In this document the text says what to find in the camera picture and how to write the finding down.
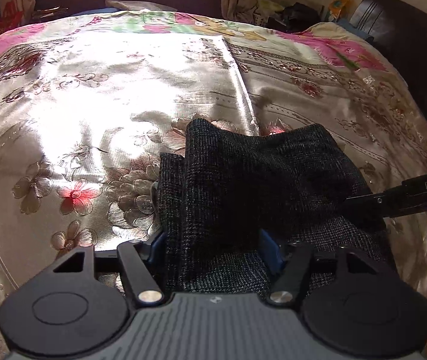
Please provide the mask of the dark grey checked pants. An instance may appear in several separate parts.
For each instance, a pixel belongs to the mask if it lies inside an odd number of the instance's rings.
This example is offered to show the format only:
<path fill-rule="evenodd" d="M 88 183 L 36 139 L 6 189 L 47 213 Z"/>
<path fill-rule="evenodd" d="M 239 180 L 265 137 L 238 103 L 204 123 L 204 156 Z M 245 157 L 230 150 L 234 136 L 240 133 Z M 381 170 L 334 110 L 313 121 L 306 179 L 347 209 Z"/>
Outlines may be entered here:
<path fill-rule="evenodd" d="M 160 158 L 158 213 L 167 292 L 259 293 L 272 283 L 261 232 L 318 251 L 351 246 L 395 261 L 382 219 L 349 220 L 343 201 L 366 195 L 362 173 L 319 124 L 244 136 L 195 119 L 184 154 Z"/>

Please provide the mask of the dark wooden headboard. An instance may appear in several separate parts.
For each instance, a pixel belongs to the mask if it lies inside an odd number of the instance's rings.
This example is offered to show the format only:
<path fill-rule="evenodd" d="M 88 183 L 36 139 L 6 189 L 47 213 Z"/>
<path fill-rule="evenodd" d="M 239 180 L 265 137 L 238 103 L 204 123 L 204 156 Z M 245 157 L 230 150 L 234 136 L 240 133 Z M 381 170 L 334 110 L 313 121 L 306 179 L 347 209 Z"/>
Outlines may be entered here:
<path fill-rule="evenodd" d="M 362 0 L 350 24 L 373 37 L 427 118 L 427 13 L 401 0 Z"/>

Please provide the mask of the floral satin bedspread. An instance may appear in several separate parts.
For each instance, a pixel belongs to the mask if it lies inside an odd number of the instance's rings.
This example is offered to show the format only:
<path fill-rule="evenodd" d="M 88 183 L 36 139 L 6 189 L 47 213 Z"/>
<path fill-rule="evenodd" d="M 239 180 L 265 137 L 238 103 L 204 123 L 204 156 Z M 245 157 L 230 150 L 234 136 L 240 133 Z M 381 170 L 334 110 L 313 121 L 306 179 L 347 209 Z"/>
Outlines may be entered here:
<path fill-rule="evenodd" d="M 245 135 L 321 124 L 373 192 L 427 173 L 403 77 L 335 24 L 120 11 L 27 25 L 0 35 L 0 303 L 72 246 L 149 233 L 158 156 L 184 152 L 195 118 Z"/>

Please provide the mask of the orange snack packet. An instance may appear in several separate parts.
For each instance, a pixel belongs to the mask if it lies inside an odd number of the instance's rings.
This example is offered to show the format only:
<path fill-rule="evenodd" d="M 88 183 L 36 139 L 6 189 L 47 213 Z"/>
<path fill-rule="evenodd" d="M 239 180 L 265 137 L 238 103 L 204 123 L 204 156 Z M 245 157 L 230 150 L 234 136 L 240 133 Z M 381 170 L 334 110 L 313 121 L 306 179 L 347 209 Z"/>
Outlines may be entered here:
<path fill-rule="evenodd" d="M 348 15 L 348 10 L 353 0 L 332 0 L 328 6 L 327 19 L 329 21 L 338 21 Z"/>

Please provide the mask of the black clothes pile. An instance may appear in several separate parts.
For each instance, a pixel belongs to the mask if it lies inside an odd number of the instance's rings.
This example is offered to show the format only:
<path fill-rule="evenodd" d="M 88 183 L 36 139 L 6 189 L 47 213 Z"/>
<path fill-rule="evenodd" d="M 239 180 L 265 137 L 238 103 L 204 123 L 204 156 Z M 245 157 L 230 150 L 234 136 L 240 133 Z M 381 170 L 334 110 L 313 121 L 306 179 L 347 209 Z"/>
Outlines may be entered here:
<path fill-rule="evenodd" d="M 296 2 L 271 14 L 266 27 L 282 33 L 300 33 L 320 22 L 320 15 L 314 8 Z"/>

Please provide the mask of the beige pillow on bench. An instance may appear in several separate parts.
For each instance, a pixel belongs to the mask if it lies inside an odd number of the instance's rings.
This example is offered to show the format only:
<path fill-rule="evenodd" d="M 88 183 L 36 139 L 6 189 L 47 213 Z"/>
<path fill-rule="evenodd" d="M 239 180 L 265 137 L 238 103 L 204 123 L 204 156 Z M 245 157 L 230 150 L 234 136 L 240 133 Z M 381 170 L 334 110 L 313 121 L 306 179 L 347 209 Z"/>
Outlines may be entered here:
<path fill-rule="evenodd" d="M 120 11 L 170 11 L 176 12 L 176 8 L 167 5 L 145 2 L 145 1 L 127 1 L 127 0 L 105 0 L 105 6 L 116 8 Z"/>

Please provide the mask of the red shopping bag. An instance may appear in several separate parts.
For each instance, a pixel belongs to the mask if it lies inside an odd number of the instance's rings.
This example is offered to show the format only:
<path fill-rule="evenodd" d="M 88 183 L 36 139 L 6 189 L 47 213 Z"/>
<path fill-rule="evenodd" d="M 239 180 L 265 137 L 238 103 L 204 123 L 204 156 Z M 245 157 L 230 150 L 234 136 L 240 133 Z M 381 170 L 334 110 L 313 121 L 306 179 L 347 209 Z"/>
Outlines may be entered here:
<path fill-rule="evenodd" d="M 22 24 L 23 10 L 18 9 L 14 0 L 6 2 L 0 15 L 0 34 L 15 29 Z"/>

